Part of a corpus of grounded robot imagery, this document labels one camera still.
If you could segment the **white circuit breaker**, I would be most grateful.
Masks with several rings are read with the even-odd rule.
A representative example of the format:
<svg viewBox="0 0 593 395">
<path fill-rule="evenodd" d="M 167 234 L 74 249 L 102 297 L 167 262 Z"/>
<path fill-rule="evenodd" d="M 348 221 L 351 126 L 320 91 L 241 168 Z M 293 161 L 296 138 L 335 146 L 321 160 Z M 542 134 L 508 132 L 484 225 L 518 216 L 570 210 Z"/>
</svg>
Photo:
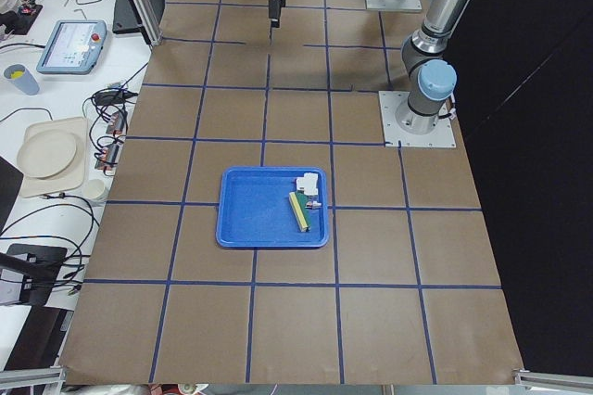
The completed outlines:
<svg viewBox="0 0 593 395">
<path fill-rule="evenodd" d="M 315 198 L 319 195 L 318 191 L 319 175 L 315 172 L 305 172 L 302 176 L 296 178 L 296 191 L 309 198 Z"/>
</svg>

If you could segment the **green yellow terminal block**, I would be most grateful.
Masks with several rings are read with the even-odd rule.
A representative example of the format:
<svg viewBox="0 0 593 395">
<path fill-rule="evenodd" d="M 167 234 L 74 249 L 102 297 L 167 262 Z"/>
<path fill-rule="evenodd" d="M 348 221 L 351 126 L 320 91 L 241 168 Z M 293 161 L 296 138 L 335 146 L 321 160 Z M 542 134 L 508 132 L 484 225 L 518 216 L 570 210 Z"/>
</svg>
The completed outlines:
<svg viewBox="0 0 593 395">
<path fill-rule="evenodd" d="M 293 191 L 289 193 L 288 201 L 301 232 L 311 231 L 319 223 L 322 203 L 318 196 L 309 196 L 304 192 Z"/>
</svg>

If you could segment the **blue teach pendant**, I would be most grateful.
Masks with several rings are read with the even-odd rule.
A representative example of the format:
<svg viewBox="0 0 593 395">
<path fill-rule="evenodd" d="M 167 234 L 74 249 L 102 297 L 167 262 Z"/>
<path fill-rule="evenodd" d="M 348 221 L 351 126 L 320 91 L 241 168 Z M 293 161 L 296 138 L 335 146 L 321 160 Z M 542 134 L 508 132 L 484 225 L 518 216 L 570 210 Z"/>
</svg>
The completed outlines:
<svg viewBox="0 0 593 395">
<path fill-rule="evenodd" d="M 36 70 L 42 74 L 88 74 L 107 38 L 103 20 L 59 20 Z"/>
</svg>

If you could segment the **blue plastic tray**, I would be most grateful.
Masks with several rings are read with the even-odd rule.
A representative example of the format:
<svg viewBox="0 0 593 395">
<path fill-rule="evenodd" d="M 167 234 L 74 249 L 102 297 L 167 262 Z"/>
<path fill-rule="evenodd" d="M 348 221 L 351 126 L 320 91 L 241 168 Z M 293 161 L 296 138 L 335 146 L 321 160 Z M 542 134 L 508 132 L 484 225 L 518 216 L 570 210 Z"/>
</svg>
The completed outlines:
<svg viewBox="0 0 593 395">
<path fill-rule="evenodd" d="M 288 195 L 305 172 L 319 175 L 319 223 L 301 232 Z M 221 179 L 216 228 L 225 248 L 320 248 L 329 240 L 327 180 L 315 167 L 231 167 Z"/>
</svg>

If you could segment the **white paper cup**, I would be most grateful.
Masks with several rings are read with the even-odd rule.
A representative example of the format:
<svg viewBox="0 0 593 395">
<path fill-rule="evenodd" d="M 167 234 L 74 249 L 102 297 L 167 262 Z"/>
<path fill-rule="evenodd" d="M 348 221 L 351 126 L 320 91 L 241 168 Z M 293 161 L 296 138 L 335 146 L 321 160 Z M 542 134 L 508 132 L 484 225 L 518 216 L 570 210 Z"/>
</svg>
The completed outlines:
<svg viewBox="0 0 593 395">
<path fill-rule="evenodd" d="M 92 205 L 102 204 L 107 201 L 109 188 L 100 179 L 86 182 L 82 187 L 82 196 Z"/>
</svg>

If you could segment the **blue cup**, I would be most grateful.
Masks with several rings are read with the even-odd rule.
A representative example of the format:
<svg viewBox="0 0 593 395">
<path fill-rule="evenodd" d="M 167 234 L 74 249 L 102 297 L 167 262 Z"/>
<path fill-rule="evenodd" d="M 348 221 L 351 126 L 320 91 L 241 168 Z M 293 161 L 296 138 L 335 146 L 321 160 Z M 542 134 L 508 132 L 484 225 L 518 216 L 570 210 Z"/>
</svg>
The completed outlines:
<svg viewBox="0 0 593 395">
<path fill-rule="evenodd" d="M 5 78 L 28 96 L 35 96 L 40 91 L 40 86 L 31 72 L 22 64 L 13 64 L 5 68 Z"/>
</svg>

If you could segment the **beige serving tray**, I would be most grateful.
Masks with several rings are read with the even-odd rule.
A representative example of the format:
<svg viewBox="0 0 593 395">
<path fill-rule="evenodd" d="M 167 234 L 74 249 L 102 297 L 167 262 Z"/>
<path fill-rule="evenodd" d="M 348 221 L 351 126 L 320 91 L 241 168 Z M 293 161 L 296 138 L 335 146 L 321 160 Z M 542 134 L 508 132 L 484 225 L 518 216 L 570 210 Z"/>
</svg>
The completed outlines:
<svg viewBox="0 0 593 395">
<path fill-rule="evenodd" d="M 84 117 L 29 126 L 17 155 L 24 178 L 22 198 L 70 191 L 82 185 L 87 170 L 88 120 Z"/>
</svg>

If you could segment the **beige plate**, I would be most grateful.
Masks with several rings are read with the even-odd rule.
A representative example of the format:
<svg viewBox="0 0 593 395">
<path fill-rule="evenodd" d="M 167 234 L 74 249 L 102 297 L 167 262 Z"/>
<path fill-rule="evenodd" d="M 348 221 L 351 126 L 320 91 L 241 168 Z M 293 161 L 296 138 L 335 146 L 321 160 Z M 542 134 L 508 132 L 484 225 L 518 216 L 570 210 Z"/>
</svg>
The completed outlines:
<svg viewBox="0 0 593 395">
<path fill-rule="evenodd" d="M 27 139 L 17 155 L 17 166 L 28 177 L 46 178 L 65 170 L 77 151 L 73 134 L 47 130 Z"/>
</svg>

